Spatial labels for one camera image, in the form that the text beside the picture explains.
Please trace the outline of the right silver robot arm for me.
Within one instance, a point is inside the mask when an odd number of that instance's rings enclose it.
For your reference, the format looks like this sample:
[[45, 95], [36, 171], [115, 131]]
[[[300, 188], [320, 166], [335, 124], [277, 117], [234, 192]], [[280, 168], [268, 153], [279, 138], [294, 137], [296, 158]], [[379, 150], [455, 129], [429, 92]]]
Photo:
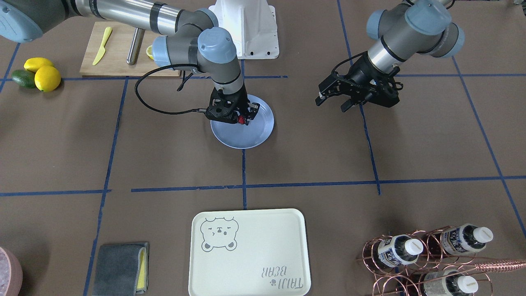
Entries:
[[260, 104], [251, 102], [230, 33], [209, 9], [197, 11], [150, 0], [2, 0], [1, 35], [18, 43], [39, 39], [74, 16], [97, 17], [155, 32], [152, 45], [158, 71], [209, 73], [214, 82], [209, 120], [248, 125]]

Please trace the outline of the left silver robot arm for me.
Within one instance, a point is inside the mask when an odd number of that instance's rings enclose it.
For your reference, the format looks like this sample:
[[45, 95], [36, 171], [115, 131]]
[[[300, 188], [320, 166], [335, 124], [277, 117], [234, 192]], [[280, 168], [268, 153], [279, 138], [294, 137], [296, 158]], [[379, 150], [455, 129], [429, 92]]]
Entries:
[[452, 6], [452, 0], [404, 0], [391, 10], [374, 11], [366, 25], [374, 45], [348, 58], [352, 64], [347, 74], [332, 69], [318, 86], [316, 105], [340, 95], [348, 97], [342, 112], [366, 103], [386, 108], [398, 104], [403, 84], [395, 76], [404, 62], [415, 54], [449, 58], [462, 49], [465, 33], [452, 21]]

